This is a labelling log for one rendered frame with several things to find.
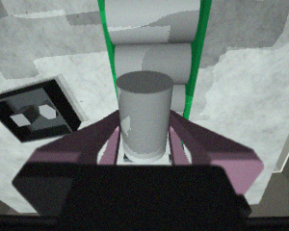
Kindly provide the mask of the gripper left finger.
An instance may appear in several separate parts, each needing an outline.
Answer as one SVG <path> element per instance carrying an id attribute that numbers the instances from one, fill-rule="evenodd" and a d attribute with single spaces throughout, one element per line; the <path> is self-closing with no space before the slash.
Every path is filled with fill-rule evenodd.
<path id="1" fill-rule="evenodd" d="M 116 165 L 120 135 L 119 111 L 116 110 L 91 125 L 36 148 L 26 163 L 73 162 L 76 165 Z M 97 163 L 98 153 L 106 142 L 108 143 L 104 154 Z"/>

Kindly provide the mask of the black open tray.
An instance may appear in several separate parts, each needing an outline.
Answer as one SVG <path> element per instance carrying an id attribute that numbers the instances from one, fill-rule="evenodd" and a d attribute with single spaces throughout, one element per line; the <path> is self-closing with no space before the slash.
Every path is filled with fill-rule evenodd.
<path id="1" fill-rule="evenodd" d="M 39 105 L 49 101 L 56 118 L 47 119 L 39 113 Z M 30 107 L 39 117 L 29 125 L 19 127 L 10 116 Z M 74 112 L 55 79 L 0 94 L 0 122 L 21 142 L 58 138 L 78 130 L 81 120 Z"/>

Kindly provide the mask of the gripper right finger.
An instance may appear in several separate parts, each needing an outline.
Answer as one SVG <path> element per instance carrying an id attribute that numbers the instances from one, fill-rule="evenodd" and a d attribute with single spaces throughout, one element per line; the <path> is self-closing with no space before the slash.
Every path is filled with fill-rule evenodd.
<path id="1" fill-rule="evenodd" d="M 168 134 L 173 165 L 221 166 L 237 195 L 245 196 L 264 169 L 252 148 L 195 124 L 173 110 Z M 191 162 L 181 142 L 190 152 Z"/>

